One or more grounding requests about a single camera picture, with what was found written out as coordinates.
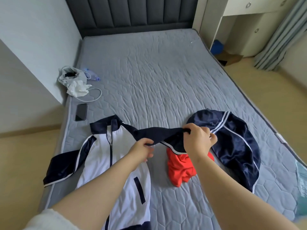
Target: person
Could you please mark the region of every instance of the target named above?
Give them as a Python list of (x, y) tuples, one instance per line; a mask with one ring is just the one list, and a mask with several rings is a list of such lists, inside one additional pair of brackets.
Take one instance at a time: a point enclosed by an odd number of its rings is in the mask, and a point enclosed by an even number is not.
[[(222, 230), (295, 230), (291, 221), (262, 199), (245, 189), (208, 156), (216, 135), (207, 127), (185, 125), (184, 148), (189, 155), (217, 221)], [(29, 221), (26, 229), (101, 230), (129, 176), (148, 157), (153, 156), (150, 139), (140, 139), (103, 174), (73, 191), (52, 209)]]

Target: smartphone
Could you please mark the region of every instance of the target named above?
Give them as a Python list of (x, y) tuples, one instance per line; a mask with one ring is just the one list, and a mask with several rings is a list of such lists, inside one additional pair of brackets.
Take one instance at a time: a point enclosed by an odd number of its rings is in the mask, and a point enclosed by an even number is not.
[(83, 121), (86, 119), (87, 104), (77, 105), (76, 118), (75, 121)]

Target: gray quilted mattress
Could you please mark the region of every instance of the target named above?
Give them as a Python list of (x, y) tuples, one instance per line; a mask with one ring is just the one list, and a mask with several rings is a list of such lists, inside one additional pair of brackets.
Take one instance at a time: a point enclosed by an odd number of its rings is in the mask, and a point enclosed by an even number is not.
[[(78, 67), (101, 78), (89, 81), (102, 97), (88, 104), (87, 119), (75, 122), (69, 97), (56, 154), (77, 150), (91, 134), (89, 123), (117, 114), (138, 129), (180, 127), (205, 108), (232, 111), (246, 121), (261, 149), (255, 194), (290, 220), (295, 217), (298, 188), (295, 161), (300, 160), (251, 101), (228, 77), (192, 29), (87, 37)], [(93, 100), (99, 91), (83, 97)], [(174, 187), (167, 175), (165, 146), (158, 144), (148, 161), (153, 229), (220, 229), (202, 193), (198, 177)], [(45, 188), (40, 209), (75, 189), (82, 168), (63, 182)]]

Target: baseboard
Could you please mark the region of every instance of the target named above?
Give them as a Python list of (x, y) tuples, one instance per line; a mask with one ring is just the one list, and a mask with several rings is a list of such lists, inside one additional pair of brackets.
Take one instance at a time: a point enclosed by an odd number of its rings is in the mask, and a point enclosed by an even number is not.
[(44, 126), (44, 127), (32, 127), (28, 129), (19, 130), (19, 131), (9, 131), (9, 132), (0, 133), (0, 138), (17, 136), (17, 135), (27, 135), (27, 134), (33, 134), (33, 133), (37, 133), (41, 131), (56, 130), (60, 128), (61, 128), (61, 124)]
[(291, 76), (286, 70), (284, 70), (281, 66), (278, 66), (277, 72), (279, 72), (281, 75), (283, 75), (286, 79), (288, 79), (290, 82), (295, 84), (302, 92), (304, 92), (307, 95), (307, 88), (302, 85), (297, 79), (295, 79), (293, 76)]

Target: cabinet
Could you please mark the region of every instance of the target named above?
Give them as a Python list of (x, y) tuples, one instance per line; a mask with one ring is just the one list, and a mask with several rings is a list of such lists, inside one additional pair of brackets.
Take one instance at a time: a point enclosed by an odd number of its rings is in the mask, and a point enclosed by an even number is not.
[(267, 44), (296, 1), (208, 0), (200, 36), (210, 49), (213, 41), (219, 39), (231, 54), (254, 56)]

